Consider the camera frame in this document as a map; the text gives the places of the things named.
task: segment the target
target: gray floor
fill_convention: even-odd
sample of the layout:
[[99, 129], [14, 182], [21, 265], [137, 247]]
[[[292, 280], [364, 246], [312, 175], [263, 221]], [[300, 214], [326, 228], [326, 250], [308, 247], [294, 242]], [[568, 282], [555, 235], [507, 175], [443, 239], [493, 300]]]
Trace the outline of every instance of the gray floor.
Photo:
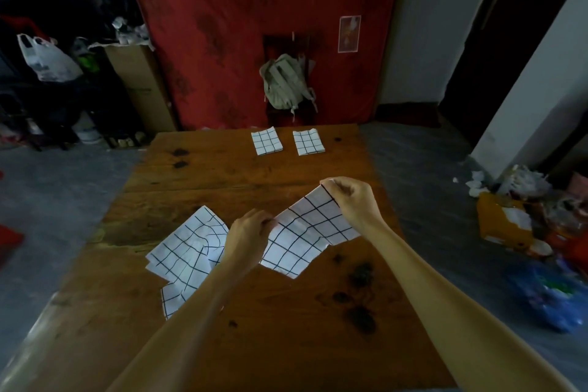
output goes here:
[[[470, 175], [462, 164], [470, 152], [464, 139], [448, 126], [371, 123], [362, 132], [409, 244], [588, 391], [588, 329], [561, 335], [531, 321], [501, 277], [518, 255], [478, 236], [475, 201], [463, 185]], [[0, 152], [0, 223], [26, 234], [0, 269], [0, 365], [26, 336], [141, 154], [82, 145], [67, 153]]]

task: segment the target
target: chair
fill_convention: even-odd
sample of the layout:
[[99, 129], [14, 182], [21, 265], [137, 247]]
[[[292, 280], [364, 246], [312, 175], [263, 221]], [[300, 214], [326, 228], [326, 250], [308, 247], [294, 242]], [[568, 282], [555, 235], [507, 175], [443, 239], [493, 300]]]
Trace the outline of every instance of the chair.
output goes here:
[[[310, 36], [296, 35], [291, 36], [271, 36], [263, 35], [263, 57], [265, 62], [270, 59], [277, 59], [282, 54], [289, 54], [293, 58], [304, 55], [304, 80], [308, 84], [308, 62], [310, 60], [309, 50], [311, 45]], [[298, 104], [295, 110], [296, 118], [304, 126], [311, 126], [315, 123], [315, 106], [310, 100], [303, 100]], [[268, 125], [271, 126], [290, 126], [292, 124], [292, 113], [289, 109], [274, 108], [269, 102], [265, 108], [268, 117]]]

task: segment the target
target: red fabric backdrop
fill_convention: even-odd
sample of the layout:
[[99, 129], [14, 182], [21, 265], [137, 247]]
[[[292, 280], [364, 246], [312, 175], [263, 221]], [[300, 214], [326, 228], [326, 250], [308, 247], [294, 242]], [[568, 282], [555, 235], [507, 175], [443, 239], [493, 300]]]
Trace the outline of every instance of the red fabric backdrop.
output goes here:
[[[262, 34], [311, 34], [320, 124], [366, 121], [393, 0], [139, 0], [188, 130], [264, 126]], [[359, 51], [338, 54], [339, 17], [361, 15]]]

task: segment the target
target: blue plastic package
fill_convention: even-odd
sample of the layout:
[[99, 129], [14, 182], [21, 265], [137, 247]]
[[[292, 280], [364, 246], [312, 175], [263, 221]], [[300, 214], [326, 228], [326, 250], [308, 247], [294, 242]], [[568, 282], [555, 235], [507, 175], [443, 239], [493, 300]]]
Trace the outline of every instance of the blue plastic package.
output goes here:
[[537, 261], [505, 272], [517, 298], [541, 322], [563, 333], [583, 324], [588, 311], [588, 287]]

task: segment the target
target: dark door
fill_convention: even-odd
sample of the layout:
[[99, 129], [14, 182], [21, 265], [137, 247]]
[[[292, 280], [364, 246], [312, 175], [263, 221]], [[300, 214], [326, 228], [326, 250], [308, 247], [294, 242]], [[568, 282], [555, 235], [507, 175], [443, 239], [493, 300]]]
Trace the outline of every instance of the dark door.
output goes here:
[[476, 145], [566, 0], [483, 0], [439, 110]]

